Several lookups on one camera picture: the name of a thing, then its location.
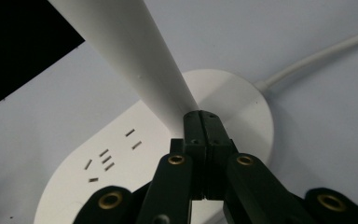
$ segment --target outlet slot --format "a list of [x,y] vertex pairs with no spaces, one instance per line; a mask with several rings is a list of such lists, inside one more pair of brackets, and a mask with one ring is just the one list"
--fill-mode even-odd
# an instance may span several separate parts
[[142,144],[141,141],[139,141],[137,144],[135,144],[132,148],[132,150],[136,149],[138,146],[140,146]]
[[126,133],[126,137],[130,136],[130,134],[132,134],[133,132],[135,132],[135,129],[132,129],[131,131],[129,131],[128,133]]
[[106,166],[105,171],[109,170],[113,165],[115,165],[114,162],[110,163],[108,166]]
[[89,169],[91,162],[92,162],[92,160],[89,160],[89,162],[87,162],[86,166],[84,167],[85,170]]
[[99,179],[98,177],[96,177],[96,178],[90,178],[90,179],[89,179],[89,183],[97,182],[98,179]]
[[100,154],[100,157],[102,157],[104,154],[106,154],[106,152],[108,152],[109,149],[107,148],[105,151],[103,151],[101,154]]
[[103,164],[105,164],[107,161],[109,161],[110,159],[112,159],[112,156],[109,156],[108,158],[103,160]]

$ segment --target black object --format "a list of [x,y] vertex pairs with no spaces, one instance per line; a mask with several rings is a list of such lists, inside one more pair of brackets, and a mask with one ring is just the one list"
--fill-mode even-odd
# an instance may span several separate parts
[[83,38],[47,1],[0,1],[0,101]]
[[[172,139],[150,184],[133,194],[98,190],[75,224],[185,224],[191,201],[202,199],[224,201],[228,223],[358,223],[358,206],[336,191],[312,189],[305,200],[291,194],[261,160],[238,153],[215,114],[193,111],[184,121],[185,139]],[[108,206],[101,205],[112,194]]]

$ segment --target power cord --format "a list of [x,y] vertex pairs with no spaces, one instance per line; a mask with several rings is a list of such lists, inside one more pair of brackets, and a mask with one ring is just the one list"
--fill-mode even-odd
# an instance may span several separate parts
[[295,71],[308,66],[312,63],[318,62],[321,59],[329,57],[331,55],[337,54],[343,50],[350,49],[354,46],[358,45],[358,35],[346,39],[342,42],[339,42],[327,49],[323,49],[319,52],[316,52],[306,58],[303,58],[288,67],[284,68],[282,71],[272,75],[271,77],[267,78],[266,80],[259,80],[255,83],[255,86],[261,91],[265,92],[271,86],[275,85],[279,81],[283,80],[286,77],[292,75]]

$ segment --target white plastic rod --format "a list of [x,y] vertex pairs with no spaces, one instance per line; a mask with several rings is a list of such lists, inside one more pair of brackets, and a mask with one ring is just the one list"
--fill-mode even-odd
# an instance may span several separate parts
[[183,115],[198,106],[144,1],[49,2],[130,82],[172,137],[181,137]]

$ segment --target power strip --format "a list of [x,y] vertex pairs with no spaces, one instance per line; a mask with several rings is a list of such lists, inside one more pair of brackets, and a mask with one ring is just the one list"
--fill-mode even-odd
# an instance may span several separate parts
[[[202,110],[215,113],[241,152],[267,162],[273,122],[263,95],[248,81],[217,70],[184,74]],[[34,223],[72,223],[92,193],[114,185],[134,191],[153,178],[171,137],[140,101],[74,150],[56,170],[39,202]],[[192,223],[214,223],[221,202],[193,202]]]

